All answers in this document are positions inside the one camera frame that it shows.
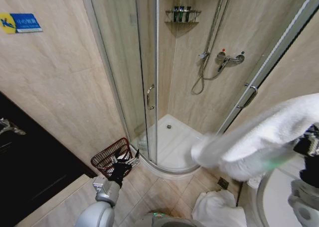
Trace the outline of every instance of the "shower enclosure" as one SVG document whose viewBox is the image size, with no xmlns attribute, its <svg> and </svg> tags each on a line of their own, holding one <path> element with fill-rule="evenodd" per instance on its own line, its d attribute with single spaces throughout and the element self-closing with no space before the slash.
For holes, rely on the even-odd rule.
<svg viewBox="0 0 319 227">
<path fill-rule="evenodd" d="M 181 174 L 197 168 L 193 143 L 257 95 L 318 0 L 84 3 L 132 147 Z"/>
</svg>

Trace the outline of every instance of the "basket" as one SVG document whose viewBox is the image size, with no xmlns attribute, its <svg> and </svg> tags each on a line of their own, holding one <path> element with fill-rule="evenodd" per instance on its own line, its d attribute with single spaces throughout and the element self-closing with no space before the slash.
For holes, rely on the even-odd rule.
<svg viewBox="0 0 319 227">
<path fill-rule="evenodd" d="M 121 149 L 120 156 L 124 154 L 124 159 L 131 159 L 133 157 L 130 150 L 129 141 L 123 137 L 107 147 L 105 150 L 93 156 L 91 159 L 91 164 L 107 178 L 110 177 L 114 171 L 111 157 L 114 156 L 114 153 L 119 148 Z M 127 170 L 124 176 L 126 176 L 130 171 L 131 170 Z"/>
</svg>

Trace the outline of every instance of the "toiletry bottle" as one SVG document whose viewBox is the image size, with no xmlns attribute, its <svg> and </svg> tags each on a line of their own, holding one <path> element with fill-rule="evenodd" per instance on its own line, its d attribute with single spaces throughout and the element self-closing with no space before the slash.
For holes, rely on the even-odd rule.
<svg viewBox="0 0 319 227">
<path fill-rule="evenodd" d="M 184 6 L 179 7 L 179 20 L 178 22 L 183 22 Z"/>
<path fill-rule="evenodd" d="M 174 6 L 173 22 L 177 22 L 178 6 Z"/>
<path fill-rule="evenodd" d="M 191 9 L 191 6 L 188 6 L 188 7 L 186 8 L 185 22 L 188 22 L 188 21 L 189 21 L 190 9 Z"/>
</svg>

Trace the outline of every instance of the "white towel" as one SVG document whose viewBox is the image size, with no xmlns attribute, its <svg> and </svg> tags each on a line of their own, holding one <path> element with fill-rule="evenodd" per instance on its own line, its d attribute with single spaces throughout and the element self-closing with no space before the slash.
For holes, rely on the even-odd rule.
<svg viewBox="0 0 319 227">
<path fill-rule="evenodd" d="M 319 93 L 280 103 L 223 136 L 207 135 L 193 146 L 199 165 L 219 166 L 244 181 L 276 167 L 293 154 L 292 141 L 319 122 Z"/>
<path fill-rule="evenodd" d="M 236 207 L 234 195 L 226 190 L 201 193 L 192 217 L 205 227 L 247 227 L 243 208 Z"/>
</svg>

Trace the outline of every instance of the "wall sign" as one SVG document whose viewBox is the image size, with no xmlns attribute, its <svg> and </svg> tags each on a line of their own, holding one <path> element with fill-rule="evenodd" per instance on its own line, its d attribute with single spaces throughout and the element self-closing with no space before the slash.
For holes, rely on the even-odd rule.
<svg viewBox="0 0 319 227">
<path fill-rule="evenodd" d="M 0 13 L 0 20 L 0 25 L 7 34 L 42 31 L 33 14 Z"/>
</svg>

